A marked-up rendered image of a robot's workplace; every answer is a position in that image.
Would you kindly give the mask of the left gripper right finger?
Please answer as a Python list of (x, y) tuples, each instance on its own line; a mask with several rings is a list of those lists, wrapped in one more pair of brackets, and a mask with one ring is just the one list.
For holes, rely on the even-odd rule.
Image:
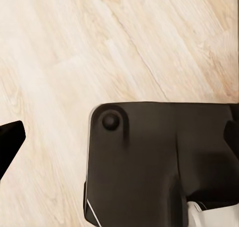
[(239, 160), (239, 122), (228, 120), (223, 138)]

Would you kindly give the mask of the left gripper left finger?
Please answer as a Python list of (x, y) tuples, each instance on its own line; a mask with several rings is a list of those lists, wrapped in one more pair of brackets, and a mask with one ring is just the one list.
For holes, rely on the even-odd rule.
[(21, 120), (0, 126), (0, 180), (26, 139)]

